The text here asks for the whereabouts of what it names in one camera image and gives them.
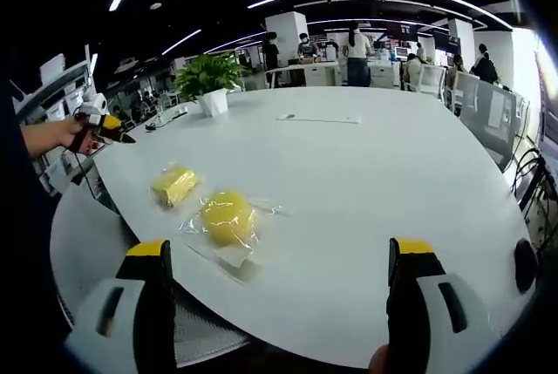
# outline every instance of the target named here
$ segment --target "black jacket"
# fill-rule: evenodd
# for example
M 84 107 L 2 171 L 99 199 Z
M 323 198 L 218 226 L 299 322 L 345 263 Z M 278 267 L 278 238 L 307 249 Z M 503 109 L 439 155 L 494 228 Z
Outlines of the black jacket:
M 483 56 L 471 69 L 471 73 L 479 77 L 480 80 L 493 84 L 498 80 L 498 73 L 494 63 L 487 56 Z

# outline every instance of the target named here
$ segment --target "white table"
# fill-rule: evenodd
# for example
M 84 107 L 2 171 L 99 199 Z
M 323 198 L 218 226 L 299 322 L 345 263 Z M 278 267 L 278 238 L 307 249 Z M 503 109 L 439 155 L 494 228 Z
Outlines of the white table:
M 109 194 L 142 240 L 168 238 L 174 277 L 238 328 L 332 364 L 364 368 L 388 342 L 388 240 L 430 242 L 505 332 L 527 296 L 514 283 L 515 243 L 528 238 L 498 167 L 436 99 L 367 88 L 291 88 L 229 95 L 229 111 L 190 114 L 154 133 L 131 132 L 95 159 Z M 361 124 L 284 121 L 361 119 Z M 193 195 L 162 211 L 148 188 L 171 161 L 205 187 L 231 187 L 282 204 L 259 245 L 266 264 L 233 281 L 180 240 L 199 209 Z

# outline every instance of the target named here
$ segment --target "white chair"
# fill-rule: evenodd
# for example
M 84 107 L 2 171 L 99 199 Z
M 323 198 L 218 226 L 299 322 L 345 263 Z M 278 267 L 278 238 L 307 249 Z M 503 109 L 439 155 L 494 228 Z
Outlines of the white chair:
M 455 74 L 453 88 L 448 91 L 451 95 L 450 109 L 455 114 L 456 108 L 463 105 L 463 97 L 467 92 L 471 95 L 468 99 L 476 99 L 477 87 L 479 86 L 479 77 L 458 71 Z
M 149 105 L 146 101 L 141 102 L 141 113 L 146 117 L 152 117 L 157 114 L 157 105 Z
M 172 108 L 180 103 L 180 97 L 176 93 L 163 93 L 160 96 L 159 102 L 163 106 L 163 109 Z
M 70 184 L 58 203 L 51 230 L 51 264 L 58 297 L 73 325 L 78 307 L 105 278 L 116 276 L 138 241 L 121 217 Z M 240 332 L 177 286 L 174 291 L 174 352 L 177 366 L 217 357 L 248 343 Z
M 122 123 L 124 130 L 127 132 L 132 130 L 136 125 L 137 124 L 132 119 L 129 119 L 128 121 L 124 121 L 124 123 Z
M 513 157 L 517 98 L 479 81 L 476 95 L 464 92 L 461 121 L 493 157 L 501 171 Z
M 443 67 L 422 65 L 420 67 L 418 83 L 414 85 L 412 82 L 410 87 L 411 89 L 416 90 L 416 92 L 428 93 L 436 99 L 439 99 L 440 94 L 442 93 L 442 85 L 445 75 L 446 69 Z

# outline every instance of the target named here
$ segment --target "woman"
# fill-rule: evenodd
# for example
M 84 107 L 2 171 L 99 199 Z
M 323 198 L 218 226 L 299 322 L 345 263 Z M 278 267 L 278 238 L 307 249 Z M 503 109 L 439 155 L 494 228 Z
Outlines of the woman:
M 453 56 L 453 66 L 447 70 L 446 73 L 446 106 L 448 108 L 452 107 L 452 93 L 451 90 L 455 86 L 455 78 L 457 77 L 457 72 L 467 73 L 465 67 L 463 67 L 463 58 L 456 54 Z
M 463 67 L 463 58 L 459 54 L 456 54 L 453 56 L 453 66 L 448 69 L 446 74 L 447 88 L 453 89 L 453 86 L 455 85 L 455 77 L 457 76 L 458 71 L 466 73 L 466 70 Z
M 358 29 L 356 21 L 350 23 L 349 37 L 343 46 L 347 59 L 347 80 L 349 86 L 370 86 L 370 70 L 366 64 L 366 55 L 372 54 L 370 41 Z
M 480 80 L 493 84 L 498 80 L 498 73 L 494 63 L 490 60 L 488 49 L 484 44 L 479 45 L 480 57 L 471 69 L 471 73 L 479 77 Z

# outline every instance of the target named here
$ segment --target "pillar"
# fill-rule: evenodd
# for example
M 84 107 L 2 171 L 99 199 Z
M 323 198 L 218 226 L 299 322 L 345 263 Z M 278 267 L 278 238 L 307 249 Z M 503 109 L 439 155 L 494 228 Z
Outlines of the pillar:
M 246 48 L 248 54 L 250 55 L 250 65 L 255 69 L 262 64 L 260 61 L 260 53 L 258 51 L 259 45 L 250 45 Z
M 436 44 L 434 43 L 434 37 L 421 37 L 418 36 L 418 42 L 422 44 L 422 48 L 425 49 L 426 58 L 431 58 L 433 62 L 436 60 Z
M 285 12 L 265 18 L 268 32 L 277 33 L 277 50 L 279 50 L 279 65 L 288 65 L 289 60 L 296 58 L 298 36 L 305 32 L 308 34 L 306 16 L 298 12 Z
M 450 19 L 450 35 L 458 37 L 461 42 L 461 57 L 467 70 L 474 66 L 476 51 L 474 46 L 473 25 L 460 19 Z

